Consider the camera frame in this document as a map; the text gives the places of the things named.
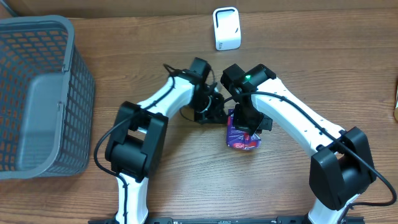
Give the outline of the red purple pad package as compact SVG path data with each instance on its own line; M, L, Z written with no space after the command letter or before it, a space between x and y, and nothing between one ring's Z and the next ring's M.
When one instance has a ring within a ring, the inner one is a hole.
M236 129L233 126L234 115L228 117L226 131L226 145L228 147L250 151L261 145L261 138L258 134L249 135L247 132Z

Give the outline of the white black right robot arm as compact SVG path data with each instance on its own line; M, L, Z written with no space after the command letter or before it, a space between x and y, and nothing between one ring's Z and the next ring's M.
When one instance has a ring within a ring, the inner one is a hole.
M346 131L314 112L291 94L263 64L245 72L234 64L221 84L237 103L231 124L252 135L276 122L310 158L309 184L316 196L307 223L341 223L348 205L376 180L367 136L357 127Z

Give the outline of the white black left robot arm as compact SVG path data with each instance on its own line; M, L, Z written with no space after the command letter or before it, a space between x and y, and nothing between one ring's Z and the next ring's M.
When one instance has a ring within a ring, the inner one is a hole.
M188 106L198 124L227 122L217 84L206 83L213 71L206 60L196 57L190 68L183 70L164 67L166 84L137 104L125 101L104 135L108 140L104 156L119 190L118 211L109 223L144 223L147 219L149 177L159 165L169 119L177 112Z

